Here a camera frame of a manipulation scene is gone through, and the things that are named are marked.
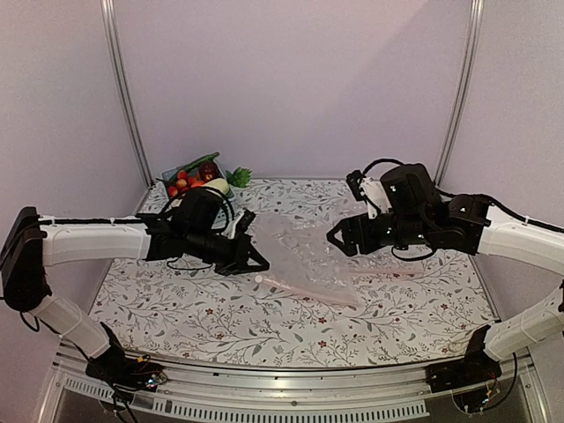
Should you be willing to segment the white daikon radish toy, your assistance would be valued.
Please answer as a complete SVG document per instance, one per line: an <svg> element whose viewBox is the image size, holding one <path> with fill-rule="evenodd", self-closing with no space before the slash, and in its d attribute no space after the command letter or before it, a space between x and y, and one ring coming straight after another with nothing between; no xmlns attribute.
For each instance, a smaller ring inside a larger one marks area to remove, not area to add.
<svg viewBox="0 0 564 423"><path fill-rule="evenodd" d="M217 177L204 184L229 197L231 188L244 189L249 185L252 171L245 167L238 167L233 172L226 171L226 177Z"/></svg>

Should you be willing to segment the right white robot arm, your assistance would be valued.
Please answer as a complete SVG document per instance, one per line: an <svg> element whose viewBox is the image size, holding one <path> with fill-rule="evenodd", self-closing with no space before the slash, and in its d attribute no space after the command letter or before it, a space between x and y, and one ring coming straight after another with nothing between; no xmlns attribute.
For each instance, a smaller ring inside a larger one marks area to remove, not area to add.
<svg viewBox="0 0 564 423"><path fill-rule="evenodd" d="M451 194L432 180L425 165L388 159L379 178L374 160L353 170L346 184L366 210L341 219L328 241L346 256L387 248L399 260L412 246L433 256L452 250L473 256L489 272L488 285L505 319L476 330L456 377L473 384L490 360L538 344L563 330L563 229L511 210L486 194Z"/></svg>

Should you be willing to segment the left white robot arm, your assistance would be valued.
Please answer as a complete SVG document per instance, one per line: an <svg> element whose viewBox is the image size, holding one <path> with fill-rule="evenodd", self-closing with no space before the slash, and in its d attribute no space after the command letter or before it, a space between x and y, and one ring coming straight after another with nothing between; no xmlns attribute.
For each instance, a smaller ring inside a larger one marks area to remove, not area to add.
<svg viewBox="0 0 564 423"><path fill-rule="evenodd" d="M267 271L247 230L255 215L234 212L218 189L190 189L155 213L125 218L55 218L25 207L1 249L1 298L77 346L111 382L131 365L112 330L73 301L56 295L47 271L60 265L131 259L175 261L191 256L221 276Z"/></svg>

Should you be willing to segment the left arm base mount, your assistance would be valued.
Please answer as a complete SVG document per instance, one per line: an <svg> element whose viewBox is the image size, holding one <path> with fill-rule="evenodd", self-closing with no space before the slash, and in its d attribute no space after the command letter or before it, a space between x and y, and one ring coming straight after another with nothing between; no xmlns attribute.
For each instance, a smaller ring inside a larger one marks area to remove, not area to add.
<svg viewBox="0 0 564 423"><path fill-rule="evenodd" d="M164 368L153 362L150 354L131 358L113 346L100 357L89 358L85 374L106 382L110 387L130 391L155 391L167 382Z"/></svg>

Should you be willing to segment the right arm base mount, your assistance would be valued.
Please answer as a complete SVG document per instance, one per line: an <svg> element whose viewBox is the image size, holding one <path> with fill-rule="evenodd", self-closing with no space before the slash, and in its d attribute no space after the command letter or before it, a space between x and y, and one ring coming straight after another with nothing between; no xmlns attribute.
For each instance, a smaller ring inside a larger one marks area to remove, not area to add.
<svg viewBox="0 0 564 423"><path fill-rule="evenodd" d="M491 382L495 385L501 376L498 361L485 353L485 337L489 326L476 330L457 360L445 361L426 367L426 383L433 393L456 390L473 384ZM488 405L492 390L487 386L454 395L455 406L465 413L483 412Z"/></svg>

